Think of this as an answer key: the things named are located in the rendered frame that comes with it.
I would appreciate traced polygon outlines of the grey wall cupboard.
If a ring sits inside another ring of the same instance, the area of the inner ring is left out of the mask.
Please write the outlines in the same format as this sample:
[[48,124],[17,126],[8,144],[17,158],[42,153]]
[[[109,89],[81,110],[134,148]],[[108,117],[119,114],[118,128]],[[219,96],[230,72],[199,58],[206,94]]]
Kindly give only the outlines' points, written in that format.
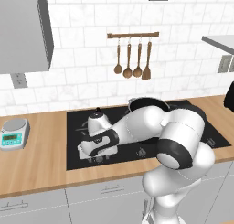
[[53,50],[48,0],[0,0],[0,74],[48,71]]

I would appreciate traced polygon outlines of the wooden utensil rail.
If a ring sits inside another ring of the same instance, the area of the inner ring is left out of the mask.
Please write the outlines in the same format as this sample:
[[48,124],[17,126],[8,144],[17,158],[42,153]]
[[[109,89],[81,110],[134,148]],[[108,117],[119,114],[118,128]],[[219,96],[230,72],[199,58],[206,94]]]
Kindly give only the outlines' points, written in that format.
[[113,34],[108,33],[107,38],[133,38],[133,37],[159,37],[159,32],[151,32],[151,33],[124,33],[124,34]]

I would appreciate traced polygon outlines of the black hob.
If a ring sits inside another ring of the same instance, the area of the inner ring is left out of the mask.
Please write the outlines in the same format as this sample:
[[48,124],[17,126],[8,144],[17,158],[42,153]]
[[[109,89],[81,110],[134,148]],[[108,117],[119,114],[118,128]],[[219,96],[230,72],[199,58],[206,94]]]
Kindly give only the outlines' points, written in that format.
[[[188,100],[184,101],[168,101],[167,102],[172,109],[175,107],[181,107],[184,105],[192,105]],[[101,111],[108,117],[111,124],[118,122],[129,110],[127,106],[102,108]],[[67,112],[67,170],[81,169],[86,167],[93,167],[99,165],[117,164],[135,160],[142,160],[156,157],[155,147],[158,138],[153,138],[142,143],[120,145],[118,147],[118,153],[115,155],[105,155],[102,163],[96,162],[96,157],[90,157],[88,159],[80,159],[78,145],[80,144],[84,135],[81,132],[76,132],[76,129],[80,128],[85,122],[88,121],[88,117],[95,112],[95,109],[87,111]],[[215,127],[209,122],[206,122],[205,130],[203,132],[201,142],[207,144],[207,138],[212,138],[215,141],[214,146],[209,146],[212,149],[231,146],[231,143],[226,140]],[[143,148],[146,152],[144,157],[138,156],[138,151]]]

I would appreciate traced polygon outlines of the grey wall shelf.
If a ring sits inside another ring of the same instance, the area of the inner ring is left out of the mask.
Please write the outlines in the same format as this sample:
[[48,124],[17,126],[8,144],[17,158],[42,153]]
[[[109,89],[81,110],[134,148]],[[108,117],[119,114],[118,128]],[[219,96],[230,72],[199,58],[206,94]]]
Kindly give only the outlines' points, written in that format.
[[202,40],[216,48],[234,55],[234,35],[224,36],[203,36]]

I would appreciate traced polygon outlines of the grey drawer front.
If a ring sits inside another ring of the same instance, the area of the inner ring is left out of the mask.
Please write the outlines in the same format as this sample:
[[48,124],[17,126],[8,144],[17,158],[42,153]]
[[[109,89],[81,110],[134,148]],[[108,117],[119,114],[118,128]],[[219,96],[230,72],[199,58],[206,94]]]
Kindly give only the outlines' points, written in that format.
[[0,224],[71,224],[65,190],[0,199],[0,207],[27,203],[27,208],[0,212]]
[[[105,186],[117,185],[124,190],[101,194]],[[72,224],[141,224],[144,200],[150,198],[141,176],[70,187],[66,193]]]

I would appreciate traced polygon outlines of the grey double wall socket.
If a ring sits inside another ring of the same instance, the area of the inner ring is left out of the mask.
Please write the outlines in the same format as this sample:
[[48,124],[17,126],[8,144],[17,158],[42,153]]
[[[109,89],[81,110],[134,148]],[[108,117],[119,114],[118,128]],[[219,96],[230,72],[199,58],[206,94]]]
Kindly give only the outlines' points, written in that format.
[[218,73],[234,72],[234,56],[223,55],[218,66]]

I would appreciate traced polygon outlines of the black appliance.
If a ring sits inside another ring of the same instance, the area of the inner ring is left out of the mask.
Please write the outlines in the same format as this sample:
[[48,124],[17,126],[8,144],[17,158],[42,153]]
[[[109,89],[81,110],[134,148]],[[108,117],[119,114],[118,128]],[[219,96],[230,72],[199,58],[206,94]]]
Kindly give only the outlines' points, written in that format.
[[224,106],[234,112],[234,81],[231,82],[226,93]]

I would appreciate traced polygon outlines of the black pan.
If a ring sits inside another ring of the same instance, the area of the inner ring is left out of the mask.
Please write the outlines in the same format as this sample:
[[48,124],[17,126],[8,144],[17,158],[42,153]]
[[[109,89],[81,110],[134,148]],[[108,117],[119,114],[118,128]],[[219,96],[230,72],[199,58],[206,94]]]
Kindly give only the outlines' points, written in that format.
[[170,111],[170,106],[166,102],[153,97],[132,98],[129,100],[128,109],[130,112],[133,112],[137,109],[149,106],[159,107],[164,112]]

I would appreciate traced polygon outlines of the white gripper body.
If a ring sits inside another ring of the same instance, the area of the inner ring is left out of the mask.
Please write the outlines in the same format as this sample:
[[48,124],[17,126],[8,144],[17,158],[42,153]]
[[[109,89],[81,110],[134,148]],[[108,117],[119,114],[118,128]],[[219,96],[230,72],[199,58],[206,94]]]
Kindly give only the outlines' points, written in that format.
[[[82,148],[80,147],[80,145],[78,145],[78,151],[79,151],[79,158],[80,159],[88,159],[88,158],[90,158],[89,155],[86,155],[82,151]],[[115,155],[117,153],[118,153],[118,147],[117,146],[113,146],[113,147],[107,148],[105,150],[99,151],[98,152],[98,156]]]

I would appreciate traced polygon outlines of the small wooden spoon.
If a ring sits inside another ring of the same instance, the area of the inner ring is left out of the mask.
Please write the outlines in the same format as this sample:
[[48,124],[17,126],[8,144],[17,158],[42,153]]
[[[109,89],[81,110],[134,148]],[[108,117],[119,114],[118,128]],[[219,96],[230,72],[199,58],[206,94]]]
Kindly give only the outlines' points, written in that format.
[[114,72],[116,74],[120,74],[122,72],[122,66],[120,64],[120,54],[121,54],[121,45],[117,46],[117,65],[114,68]]

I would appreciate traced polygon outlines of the grey cupboard run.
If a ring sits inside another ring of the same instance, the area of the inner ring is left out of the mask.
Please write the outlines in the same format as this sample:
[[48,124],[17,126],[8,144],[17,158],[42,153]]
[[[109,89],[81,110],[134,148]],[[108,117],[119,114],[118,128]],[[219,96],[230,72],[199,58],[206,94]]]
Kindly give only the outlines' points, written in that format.
[[186,224],[221,224],[234,220],[234,162],[214,164],[181,202]]

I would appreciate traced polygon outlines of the grey kitchen scale teal display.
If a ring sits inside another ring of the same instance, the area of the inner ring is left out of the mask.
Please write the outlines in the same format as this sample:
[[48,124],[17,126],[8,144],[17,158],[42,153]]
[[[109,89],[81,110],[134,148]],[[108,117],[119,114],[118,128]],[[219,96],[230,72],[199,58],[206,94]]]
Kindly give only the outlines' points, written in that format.
[[24,149],[30,132],[28,119],[15,118],[6,121],[0,131],[0,149],[14,151]]

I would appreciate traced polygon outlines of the wooden spatula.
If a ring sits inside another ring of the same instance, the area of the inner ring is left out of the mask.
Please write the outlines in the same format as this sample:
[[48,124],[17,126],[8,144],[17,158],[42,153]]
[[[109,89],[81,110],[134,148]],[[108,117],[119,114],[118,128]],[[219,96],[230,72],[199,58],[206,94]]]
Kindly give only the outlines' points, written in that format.
[[143,74],[142,74],[142,79],[143,80],[149,80],[149,79],[151,79],[151,71],[150,71],[150,68],[149,68],[151,48],[152,48],[152,42],[149,41],[148,45],[147,45],[147,61],[146,61],[146,66],[145,66],[145,68],[143,70]]

